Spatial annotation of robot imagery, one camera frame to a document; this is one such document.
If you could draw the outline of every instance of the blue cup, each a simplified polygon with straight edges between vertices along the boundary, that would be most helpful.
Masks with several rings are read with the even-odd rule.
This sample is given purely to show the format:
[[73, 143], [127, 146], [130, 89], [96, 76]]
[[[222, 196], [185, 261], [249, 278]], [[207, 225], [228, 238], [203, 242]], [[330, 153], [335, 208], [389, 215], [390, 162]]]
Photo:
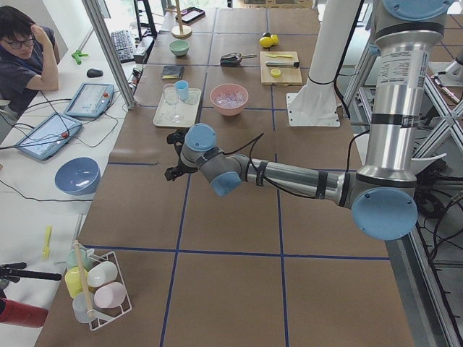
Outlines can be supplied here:
[[188, 100], [188, 82], [181, 80], [174, 83], [179, 99], [182, 101]]
[[[82, 258], [82, 265], [84, 266], [84, 269], [90, 271], [90, 269], [93, 267], [93, 260], [91, 260], [91, 258], [88, 257], [87, 249], [80, 247], [80, 257]], [[71, 251], [67, 255], [66, 264], [68, 270], [77, 266], [77, 257], [75, 256], [75, 250], [71, 249]]]

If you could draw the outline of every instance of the dark shirt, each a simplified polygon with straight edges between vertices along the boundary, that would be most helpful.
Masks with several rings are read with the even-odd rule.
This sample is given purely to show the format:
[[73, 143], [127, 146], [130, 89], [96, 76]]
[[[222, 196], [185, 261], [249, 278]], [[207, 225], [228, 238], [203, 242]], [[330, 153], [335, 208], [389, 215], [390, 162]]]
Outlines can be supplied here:
[[[54, 32], [49, 27], [42, 27], [55, 45]], [[27, 89], [30, 79], [37, 74], [42, 74], [43, 47], [35, 41], [32, 56], [29, 59], [21, 59], [13, 56], [0, 46], [0, 95], [5, 100], [10, 100], [9, 108], [18, 116], [24, 112], [29, 103], [34, 99], [37, 90]]]

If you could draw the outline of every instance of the computer mouse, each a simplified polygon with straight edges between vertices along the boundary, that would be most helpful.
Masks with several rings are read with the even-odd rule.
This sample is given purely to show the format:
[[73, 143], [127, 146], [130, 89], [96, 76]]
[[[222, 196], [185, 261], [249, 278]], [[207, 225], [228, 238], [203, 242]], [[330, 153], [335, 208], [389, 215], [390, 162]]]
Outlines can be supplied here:
[[87, 71], [87, 77], [94, 78], [94, 77], [101, 77], [103, 76], [103, 70], [100, 69], [89, 69]]

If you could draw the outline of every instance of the eyeglasses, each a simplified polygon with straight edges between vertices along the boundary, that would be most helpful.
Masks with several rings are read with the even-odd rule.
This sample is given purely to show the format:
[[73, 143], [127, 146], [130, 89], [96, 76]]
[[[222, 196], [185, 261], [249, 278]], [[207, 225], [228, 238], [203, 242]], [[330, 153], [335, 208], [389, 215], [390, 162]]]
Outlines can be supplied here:
[[8, 43], [13, 49], [21, 49], [22, 45], [26, 47], [32, 47], [34, 46], [34, 41], [35, 41], [34, 38], [30, 38], [29, 40], [24, 40], [24, 41], [15, 41], [15, 42], [8, 42], [4, 40], [4, 42]]

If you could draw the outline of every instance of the brown tabletop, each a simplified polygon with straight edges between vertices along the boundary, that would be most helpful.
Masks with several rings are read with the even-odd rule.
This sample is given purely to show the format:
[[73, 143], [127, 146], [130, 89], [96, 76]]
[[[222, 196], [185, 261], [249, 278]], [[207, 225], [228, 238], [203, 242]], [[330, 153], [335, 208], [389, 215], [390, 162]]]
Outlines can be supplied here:
[[[65, 285], [37, 346], [413, 346], [385, 245], [362, 234], [349, 210], [243, 183], [217, 197], [200, 174], [166, 181], [177, 164], [153, 125], [166, 81], [162, 66], [185, 66], [204, 99], [197, 121], [210, 124], [218, 146], [232, 151], [260, 133], [254, 158], [343, 171], [352, 138], [339, 128], [290, 127], [286, 93], [264, 86], [257, 59], [220, 67], [221, 54], [258, 53], [265, 31], [272, 50], [297, 51], [303, 82], [319, 31], [310, 9], [211, 9], [192, 25], [184, 58], [161, 33], [145, 67], [95, 195], [80, 241], [115, 250], [133, 310], [95, 332], [75, 321]], [[208, 98], [217, 84], [250, 93], [238, 116], [218, 114]], [[360, 166], [354, 151], [351, 168]]]

